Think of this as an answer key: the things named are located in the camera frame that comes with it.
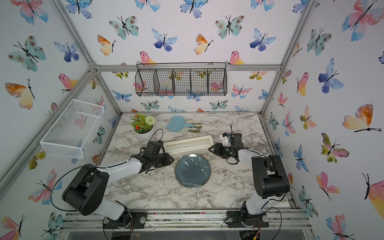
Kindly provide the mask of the cream plastic wrap dispenser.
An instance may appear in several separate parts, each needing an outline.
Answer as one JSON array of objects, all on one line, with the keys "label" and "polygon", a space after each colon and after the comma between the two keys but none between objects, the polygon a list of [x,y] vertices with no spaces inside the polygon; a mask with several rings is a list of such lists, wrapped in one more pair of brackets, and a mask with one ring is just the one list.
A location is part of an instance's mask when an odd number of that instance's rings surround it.
[{"label": "cream plastic wrap dispenser", "polygon": [[182,158],[186,155],[208,154],[209,148],[214,145],[212,136],[196,137],[164,143],[166,153],[173,158]]}]

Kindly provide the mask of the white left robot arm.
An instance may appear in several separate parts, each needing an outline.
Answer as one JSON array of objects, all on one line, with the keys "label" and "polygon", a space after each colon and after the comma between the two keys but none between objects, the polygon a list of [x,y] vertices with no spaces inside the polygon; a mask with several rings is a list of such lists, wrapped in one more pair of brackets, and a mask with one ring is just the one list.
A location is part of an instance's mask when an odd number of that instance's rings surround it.
[{"label": "white left robot arm", "polygon": [[174,158],[165,152],[162,141],[151,141],[128,160],[106,165],[84,165],[62,195],[65,203],[83,216],[95,214],[112,221],[129,221],[130,211],[123,204],[105,197],[107,187],[123,178],[170,166]]}]

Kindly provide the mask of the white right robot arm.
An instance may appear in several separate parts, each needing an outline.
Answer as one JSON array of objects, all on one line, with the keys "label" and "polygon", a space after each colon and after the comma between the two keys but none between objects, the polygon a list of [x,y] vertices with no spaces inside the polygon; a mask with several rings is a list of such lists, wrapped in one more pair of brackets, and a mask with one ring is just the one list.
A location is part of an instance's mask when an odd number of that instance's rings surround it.
[{"label": "white right robot arm", "polygon": [[260,215],[284,200],[290,192],[290,184],[279,155],[266,156],[246,148],[240,133],[224,133],[221,140],[211,146],[209,152],[226,161],[235,160],[234,165],[243,163],[252,169],[255,192],[243,204],[242,211],[246,216]]}]

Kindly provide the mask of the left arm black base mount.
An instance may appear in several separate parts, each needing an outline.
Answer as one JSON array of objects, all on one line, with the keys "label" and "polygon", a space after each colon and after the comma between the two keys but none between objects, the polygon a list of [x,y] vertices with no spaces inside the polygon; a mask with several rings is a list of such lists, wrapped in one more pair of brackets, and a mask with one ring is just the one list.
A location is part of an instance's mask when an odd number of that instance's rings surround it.
[{"label": "left arm black base mount", "polygon": [[147,212],[129,211],[124,212],[118,220],[106,218],[103,221],[104,229],[121,230],[121,229],[144,229],[147,221]]}]

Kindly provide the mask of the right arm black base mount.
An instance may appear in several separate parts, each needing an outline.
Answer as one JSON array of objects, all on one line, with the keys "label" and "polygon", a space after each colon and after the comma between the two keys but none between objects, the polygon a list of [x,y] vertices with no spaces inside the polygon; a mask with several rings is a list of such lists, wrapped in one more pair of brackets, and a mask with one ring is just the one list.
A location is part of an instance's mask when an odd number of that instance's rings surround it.
[{"label": "right arm black base mount", "polygon": [[250,215],[243,210],[227,211],[227,216],[224,218],[224,223],[229,228],[268,228],[269,219],[266,213],[258,215]]}]

